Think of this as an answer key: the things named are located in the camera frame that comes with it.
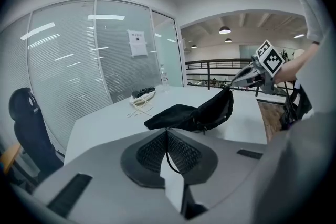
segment mesh pad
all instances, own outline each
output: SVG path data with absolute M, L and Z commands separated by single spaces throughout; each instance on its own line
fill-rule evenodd
M 206 182 L 217 167 L 218 158 L 211 148 L 171 129 L 158 130 L 126 148 L 121 167 L 140 186 L 164 188 L 160 171 L 166 150 L 187 185 Z
M 169 155 L 182 175 L 192 170 L 202 157 L 202 153 L 198 149 L 185 143 L 172 133 L 169 133 L 168 136 L 168 147 Z
M 136 158 L 146 169 L 160 173 L 162 158 L 166 152 L 165 148 L 165 133 L 162 133 L 139 148 Z

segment cable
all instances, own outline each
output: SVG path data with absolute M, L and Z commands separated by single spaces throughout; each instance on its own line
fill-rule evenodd
M 295 120 L 297 121 L 297 120 L 299 120 L 299 118 L 298 118 L 298 116 L 296 115 L 296 111 L 295 111 L 295 109 L 294 109 L 292 100 L 290 100 L 290 96 L 289 96 L 288 89 L 287 89 L 287 84 L 286 84 L 285 81 L 284 81 L 284 83 L 285 83 L 285 88 L 286 88 L 287 98 L 288 98 L 288 100 L 289 100 L 290 107 L 292 108 L 292 112 L 293 112 L 293 114 L 295 115 Z
M 167 162 L 168 162 L 168 165 L 170 167 L 171 170 L 173 170 L 174 172 L 180 174 L 180 172 L 178 170 L 176 170 L 172 164 L 170 163 L 170 160 L 169 160 L 169 157 L 168 157 L 168 147 L 169 147 L 169 142 L 168 142 L 168 139 L 169 139 L 169 135 L 167 133 L 167 130 L 166 130 L 166 134 L 165 134 L 165 140 L 166 140 L 166 157 L 167 157 Z
M 180 172 L 179 172 L 178 170 L 176 170 L 176 169 L 171 165 L 171 163 L 170 163 L 170 161 L 169 161 L 169 157 L 168 157 L 168 151 L 166 151 L 166 157 L 167 157 L 167 162 L 168 162 L 169 167 L 171 168 L 171 170 L 173 170 L 174 172 L 180 174 Z
M 147 114 L 148 116 L 151 116 L 151 117 L 153 116 L 153 115 L 147 113 L 148 111 L 150 111 L 153 108 L 153 105 L 147 99 L 144 99 L 144 98 L 139 98 L 139 99 L 144 101 L 144 104 L 141 105 L 141 106 L 138 106 L 135 103 L 132 103 L 132 105 L 136 108 L 136 110 L 133 113 L 128 114 L 127 118 L 130 118 L 133 115 L 137 116 L 137 115 L 140 115 L 142 113 L 145 113 L 145 114 Z M 150 109 L 148 109 L 147 111 L 142 110 L 142 108 L 147 104 L 151 105 L 152 107 Z

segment window blinds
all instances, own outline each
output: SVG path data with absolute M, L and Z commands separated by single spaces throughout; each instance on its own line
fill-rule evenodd
M 0 139 L 8 148 L 17 143 L 14 121 L 8 104 L 12 93 L 29 87 L 26 65 L 26 42 L 20 39 L 27 33 L 29 15 L 15 21 L 0 34 Z
M 148 8 L 97 0 L 96 27 L 102 70 L 114 103 L 132 91 L 161 84 Z M 131 57 L 128 30 L 144 32 L 148 56 Z
M 64 148 L 76 119 L 111 104 L 89 19 L 93 7 L 94 0 L 77 0 L 40 9 L 33 12 L 27 35 L 31 86 Z

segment water bottle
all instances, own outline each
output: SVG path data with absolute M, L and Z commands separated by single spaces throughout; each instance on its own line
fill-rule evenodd
M 163 86 L 163 91 L 168 92 L 169 91 L 168 77 L 167 72 L 164 70 L 163 64 L 161 64 L 160 72 L 161 72 L 161 82 Z

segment black chair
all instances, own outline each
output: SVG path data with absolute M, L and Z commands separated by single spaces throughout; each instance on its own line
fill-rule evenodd
M 39 181 L 63 167 L 63 162 L 49 140 L 41 109 L 30 88 L 13 92 L 9 100 L 9 114 L 15 121 L 16 138 L 40 169 Z

